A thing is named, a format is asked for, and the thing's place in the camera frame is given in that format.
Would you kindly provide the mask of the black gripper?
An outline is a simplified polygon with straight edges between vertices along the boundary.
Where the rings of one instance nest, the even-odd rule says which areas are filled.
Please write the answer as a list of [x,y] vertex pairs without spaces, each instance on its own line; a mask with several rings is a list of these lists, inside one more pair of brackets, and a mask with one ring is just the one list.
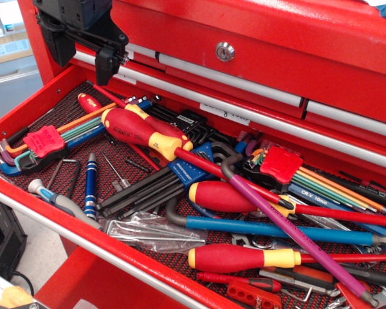
[[128,60],[128,36],[111,18],[111,1],[34,1],[37,22],[51,56],[65,66],[79,43],[96,52],[96,84],[108,85]]

